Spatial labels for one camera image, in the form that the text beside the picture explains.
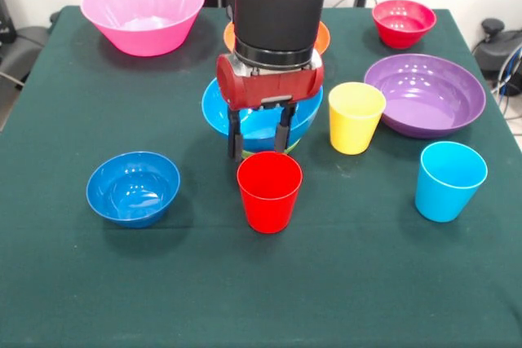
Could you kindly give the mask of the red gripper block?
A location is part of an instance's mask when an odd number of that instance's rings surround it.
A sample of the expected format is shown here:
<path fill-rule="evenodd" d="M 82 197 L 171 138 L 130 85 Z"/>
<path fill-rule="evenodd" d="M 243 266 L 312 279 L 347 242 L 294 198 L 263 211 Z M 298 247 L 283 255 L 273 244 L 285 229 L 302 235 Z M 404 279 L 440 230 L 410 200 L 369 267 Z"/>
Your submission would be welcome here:
<path fill-rule="evenodd" d="M 242 161 L 243 136 L 240 112 L 245 108 L 257 109 L 281 102 L 295 103 L 317 94 L 324 79 L 324 65 L 318 51 L 312 52 L 311 61 L 304 67 L 291 70 L 254 68 L 241 62 L 234 54 L 220 55 L 216 77 L 220 93 L 228 109 L 228 156 Z M 284 104 L 276 128 L 274 150 L 288 148 L 291 122 L 296 104 Z"/>

